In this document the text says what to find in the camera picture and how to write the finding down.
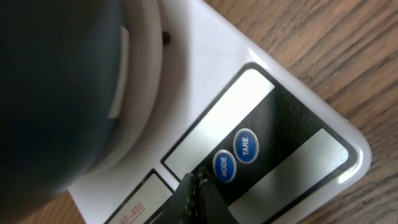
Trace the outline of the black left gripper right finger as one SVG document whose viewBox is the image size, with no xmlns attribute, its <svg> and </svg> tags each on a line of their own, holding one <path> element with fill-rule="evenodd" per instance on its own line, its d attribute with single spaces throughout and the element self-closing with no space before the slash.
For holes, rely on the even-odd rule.
<svg viewBox="0 0 398 224">
<path fill-rule="evenodd" d="M 213 182 L 213 176 L 201 167 L 195 174 L 195 223 L 239 224 Z"/>
</svg>

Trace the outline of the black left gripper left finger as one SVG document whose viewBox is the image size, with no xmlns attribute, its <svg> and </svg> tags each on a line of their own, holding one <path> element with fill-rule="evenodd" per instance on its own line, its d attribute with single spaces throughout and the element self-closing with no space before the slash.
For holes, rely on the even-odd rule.
<svg viewBox="0 0 398 224">
<path fill-rule="evenodd" d="M 193 224 L 197 222 L 195 181 L 196 177 L 193 174 L 184 175 L 164 210 L 153 221 L 154 224 Z"/>
</svg>

